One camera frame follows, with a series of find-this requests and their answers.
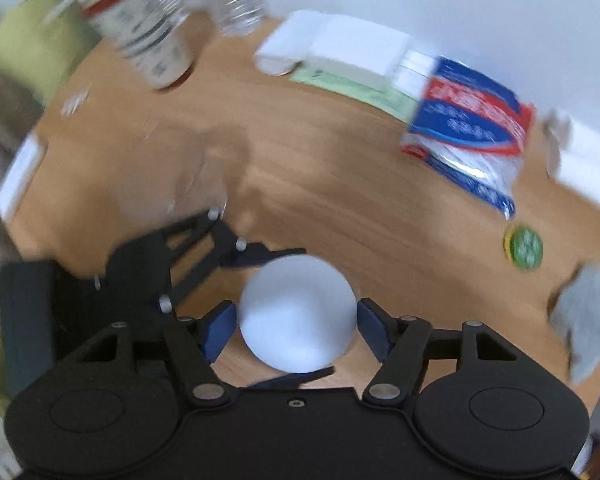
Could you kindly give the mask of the upper white paper roll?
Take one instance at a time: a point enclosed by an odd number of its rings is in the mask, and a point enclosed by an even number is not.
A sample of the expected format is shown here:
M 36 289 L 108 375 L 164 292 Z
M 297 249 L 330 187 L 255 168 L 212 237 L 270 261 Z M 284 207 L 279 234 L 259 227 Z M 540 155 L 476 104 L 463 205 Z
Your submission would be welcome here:
M 553 110 L 550 113 L 545 122 L 545 131 L 563 151 L 600 166 L 598 131 L 562 110 Z

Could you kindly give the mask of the crumpled white paper scrap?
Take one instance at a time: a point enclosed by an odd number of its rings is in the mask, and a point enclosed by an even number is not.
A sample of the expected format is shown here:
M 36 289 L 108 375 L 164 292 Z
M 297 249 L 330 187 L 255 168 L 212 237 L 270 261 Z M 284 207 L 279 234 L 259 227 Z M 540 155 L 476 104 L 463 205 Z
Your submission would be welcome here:
M 60 114 L 65 117 L 76 114 L 76 112 L 87 100 L 89 94 L 90 89 L 85 89 L 74 94 L 73 96 L 70 96 L 70 98 L 66 99 L 64 104 L 62 104 Z

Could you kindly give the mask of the white tissue pack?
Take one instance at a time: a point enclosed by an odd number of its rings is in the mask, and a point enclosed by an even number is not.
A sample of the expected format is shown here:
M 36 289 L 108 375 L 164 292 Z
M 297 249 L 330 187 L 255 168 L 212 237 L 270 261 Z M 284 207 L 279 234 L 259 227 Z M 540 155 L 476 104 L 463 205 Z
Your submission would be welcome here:
M 410 35 L 381 24 L 298 10 L 262 42 L 253 62 L 272 76 L 301 64 L 382 91 L 390 86 L 410 42 Z

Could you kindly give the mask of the textured clear glass cup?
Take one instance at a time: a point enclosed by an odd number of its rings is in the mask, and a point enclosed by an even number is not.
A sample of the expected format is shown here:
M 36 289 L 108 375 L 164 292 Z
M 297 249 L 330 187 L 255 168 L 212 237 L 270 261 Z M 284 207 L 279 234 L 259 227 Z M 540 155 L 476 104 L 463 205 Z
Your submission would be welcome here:
M 247 130 L 237 124 L 195 129 L 156 122 L 137 141 L 114 184 L 121 217 L 137 229 L 250 201 L 245 177 L 252 159 Z

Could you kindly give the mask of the yellow paper bag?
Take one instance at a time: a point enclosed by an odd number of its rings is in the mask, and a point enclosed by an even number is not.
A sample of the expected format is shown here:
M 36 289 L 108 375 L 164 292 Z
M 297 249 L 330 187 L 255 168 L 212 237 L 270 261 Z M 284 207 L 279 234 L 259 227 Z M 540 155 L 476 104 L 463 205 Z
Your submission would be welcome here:
M 23 0 L 0 21 L 0 73 L 50 102 L 100 41 L 77 6 L 44 18 L 60 0 Z

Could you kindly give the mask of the green paper sheet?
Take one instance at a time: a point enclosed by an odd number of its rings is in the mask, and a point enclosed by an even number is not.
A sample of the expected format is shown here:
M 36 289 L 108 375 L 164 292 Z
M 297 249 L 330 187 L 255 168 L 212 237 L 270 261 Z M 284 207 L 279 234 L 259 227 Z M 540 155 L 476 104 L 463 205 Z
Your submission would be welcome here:
M 307 84 L 311 87 L 337 93 L 340 96 L 346 96 L 349 99 L 375 107 L 399 119 L 404 124 L 411 121 L 418 107 L 416 99 L 395 88 L 376 90 L 350 79 L 326 73 L 322 70 L 311 70 L 304 66 L 297 67 L 291 73 L 290 80 L 298 82 L 298 84 Z

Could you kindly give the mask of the grey crumpled cloth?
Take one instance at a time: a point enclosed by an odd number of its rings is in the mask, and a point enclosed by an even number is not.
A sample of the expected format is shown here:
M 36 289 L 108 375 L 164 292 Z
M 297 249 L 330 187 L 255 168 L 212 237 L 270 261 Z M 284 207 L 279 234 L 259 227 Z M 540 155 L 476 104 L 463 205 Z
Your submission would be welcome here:
M 569 380 L 580 384 L 600 362 L 600 266 L 585 263 L 558 294 L 550 326 L 569 349 Z

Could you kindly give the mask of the lower white paper roll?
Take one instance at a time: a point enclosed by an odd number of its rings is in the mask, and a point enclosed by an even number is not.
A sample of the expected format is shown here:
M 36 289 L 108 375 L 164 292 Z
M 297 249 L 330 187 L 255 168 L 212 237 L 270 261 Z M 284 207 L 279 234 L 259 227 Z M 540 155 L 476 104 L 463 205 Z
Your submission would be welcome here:
M 554 181 L 600 207 L 599 166 L 569 152 L 555 150 L 546 156 L 546 171 Z

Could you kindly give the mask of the white power bank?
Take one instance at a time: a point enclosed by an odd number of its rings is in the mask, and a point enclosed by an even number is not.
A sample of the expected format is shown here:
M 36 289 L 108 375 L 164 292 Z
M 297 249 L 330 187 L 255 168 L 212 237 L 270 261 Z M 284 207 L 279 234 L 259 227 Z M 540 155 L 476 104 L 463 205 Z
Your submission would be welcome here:
M 45 153 L 46 143 L 30 131 L 0 183 L 0 218 L 4 223 L 12 221 Z

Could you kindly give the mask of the green yellow round tin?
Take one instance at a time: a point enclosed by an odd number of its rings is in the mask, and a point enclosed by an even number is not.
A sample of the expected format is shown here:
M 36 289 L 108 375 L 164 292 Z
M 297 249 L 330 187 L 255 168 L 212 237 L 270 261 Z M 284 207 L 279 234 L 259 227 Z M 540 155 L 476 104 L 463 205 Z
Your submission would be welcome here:
M 524 224 L 510 226 L 503 238 L 504 254 L 517 269 L 533 271 L 543 261 L 544 246 L 542 238 L 535 230 Z

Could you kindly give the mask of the white paper roll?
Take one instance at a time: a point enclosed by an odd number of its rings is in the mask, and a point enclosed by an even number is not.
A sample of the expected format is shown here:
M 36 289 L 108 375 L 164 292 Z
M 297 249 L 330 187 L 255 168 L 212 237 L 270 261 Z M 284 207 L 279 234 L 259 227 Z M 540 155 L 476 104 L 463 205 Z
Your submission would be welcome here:
M 553 110 L 550 113 L 545 122 L 545 131 L 563 151 L 600 166 L 598 131 L 562 110 Z
M 546 171 L 554 181 L 600 207 L 599 166 L 569 152 L 555 150 L 546 156 Z

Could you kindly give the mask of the blue red plastic packet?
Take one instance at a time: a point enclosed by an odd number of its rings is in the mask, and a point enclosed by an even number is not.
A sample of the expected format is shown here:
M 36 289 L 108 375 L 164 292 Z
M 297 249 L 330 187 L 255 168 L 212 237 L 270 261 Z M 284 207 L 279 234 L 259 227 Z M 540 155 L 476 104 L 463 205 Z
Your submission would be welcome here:
M 513 186 L 522 166 L 535 107 L 463 63 L 436 59 L 401 151 L 507 220 L 516 214 Z

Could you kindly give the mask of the red cream floral tumbler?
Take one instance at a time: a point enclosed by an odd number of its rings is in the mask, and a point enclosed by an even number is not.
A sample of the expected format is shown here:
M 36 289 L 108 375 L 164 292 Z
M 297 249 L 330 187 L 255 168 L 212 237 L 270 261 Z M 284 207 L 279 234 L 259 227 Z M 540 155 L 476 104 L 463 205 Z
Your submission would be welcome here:
M 78 0 L 87 21 L 151 88 L 177 84 L 193 58 L 164 0 Z

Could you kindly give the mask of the white jar cap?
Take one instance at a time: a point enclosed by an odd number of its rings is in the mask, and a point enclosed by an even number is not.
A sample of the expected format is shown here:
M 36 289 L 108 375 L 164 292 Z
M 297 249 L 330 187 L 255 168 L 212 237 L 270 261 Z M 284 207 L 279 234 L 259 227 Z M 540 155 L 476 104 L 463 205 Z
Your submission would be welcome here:
M 238 304 L 249 350 L 286 373 L 332 365 L 354 337 L 358 298 L 330 263 L 309 255 L 275 259 L 253 274 Z

